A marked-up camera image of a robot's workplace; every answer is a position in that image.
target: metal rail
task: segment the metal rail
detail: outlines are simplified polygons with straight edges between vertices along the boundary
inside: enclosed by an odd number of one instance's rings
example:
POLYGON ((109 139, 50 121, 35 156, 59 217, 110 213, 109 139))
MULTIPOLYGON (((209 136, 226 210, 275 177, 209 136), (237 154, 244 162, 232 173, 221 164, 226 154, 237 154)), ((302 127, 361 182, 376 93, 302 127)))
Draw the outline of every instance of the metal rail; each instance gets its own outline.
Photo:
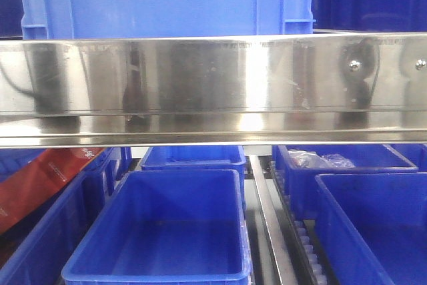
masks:
POLYGON ((268 191, 258 156, 250 156, 250 163, 258 190, 266 234, 270 241, 269 245, 273 254, 272 260, 278 273, 278 279, 281 285, 298 285, 294 267, 292 266, 279 221, 274 211, 274 205, 268 191))
POLYGON ((427 140, 427 34, 0 42, 0 147, 427 140))

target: metal shelf rail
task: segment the metal shelf rail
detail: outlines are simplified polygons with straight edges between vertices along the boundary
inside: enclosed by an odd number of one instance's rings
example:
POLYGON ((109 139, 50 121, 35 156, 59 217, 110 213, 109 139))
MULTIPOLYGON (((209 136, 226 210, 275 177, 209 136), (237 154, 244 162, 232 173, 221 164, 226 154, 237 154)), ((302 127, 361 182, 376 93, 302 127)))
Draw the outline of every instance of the metal shelf rail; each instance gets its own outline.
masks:
POLYGON ((427 34, 0 42, 0 146, 426 141, 427 34))
POLYGON ((269 156, 250 156, 245 183, 253 283, 339 285, 314 234, 314 222, 295 222, 277 189, 269 156))

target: bolt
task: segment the bolt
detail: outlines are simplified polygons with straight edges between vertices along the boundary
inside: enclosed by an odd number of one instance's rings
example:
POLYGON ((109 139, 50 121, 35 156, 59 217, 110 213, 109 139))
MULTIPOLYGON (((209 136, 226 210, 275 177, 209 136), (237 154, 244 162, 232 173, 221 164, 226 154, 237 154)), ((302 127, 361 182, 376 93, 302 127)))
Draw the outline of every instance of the bolt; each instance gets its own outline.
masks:
POLYGON ((360 68, 360 61, 357 60, 351 60, 351 62, 348 64, 351 70, 355 71, 360 68))
POLYGON ((421 70, 426 66, 427 66, 427 61, 425 61, 424 59, 417 60, 417 62, 415 64, 416 70, 421 70))

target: stainless steel bar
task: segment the stainless steel bar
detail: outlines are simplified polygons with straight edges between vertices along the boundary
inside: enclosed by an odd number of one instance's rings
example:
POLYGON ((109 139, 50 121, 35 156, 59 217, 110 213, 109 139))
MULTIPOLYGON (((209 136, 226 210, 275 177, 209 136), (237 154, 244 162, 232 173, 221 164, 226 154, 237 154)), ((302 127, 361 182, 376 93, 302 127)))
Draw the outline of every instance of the stainless steel bar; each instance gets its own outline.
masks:
POLYGON ((0 148, 427 141, 427 33, 0 42, 0 148))
POLYGON ((267 183, 262 172, 258 156, 250 156, 252 173, 254 175, 258 198, 262 207, 266 232, 270 241, 273 254, 274 267, 277 270, 280 284, 298 285, 298 281, 292 266, 286 243, 280 229, 278 218, 274 211, 274 205, 268 191, 267 183))
POLYGON ((262 209, 254 180, 245 180, 245 198, 245 219, 248 226, 254 274, 252 281, 256 285, 277 284, 278 277, 272 263, 272 255, 268 246, 268 237, 265 233, 262 209))
POLYGON ((366 31, 340 29, 313 29, 313 33, 366 33, 366 31))

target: plastic bag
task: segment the plastic bag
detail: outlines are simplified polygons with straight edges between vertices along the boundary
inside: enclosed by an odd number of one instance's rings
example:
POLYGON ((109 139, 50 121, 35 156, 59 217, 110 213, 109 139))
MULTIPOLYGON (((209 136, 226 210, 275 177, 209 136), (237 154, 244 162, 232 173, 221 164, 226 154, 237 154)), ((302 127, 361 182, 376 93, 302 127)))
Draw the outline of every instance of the plastic bag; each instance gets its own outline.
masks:
POLYGON ((323 159, 325 159, 331 167, 336 168, 353 168, 355 165, 353 162, 344 156, 340 154, 330 154, 330 155, 323 155, 323 159))
POLYGON ((316 152, 305 150, 290 150, 289 154, 294 164, 301 168, 328 168, 329 162, 320 157, 316 152))
POLYGON ((353 168, 353 162, 340 154, 319 156, 316 152, 290 150, 294 164, 301 168, 353 168))

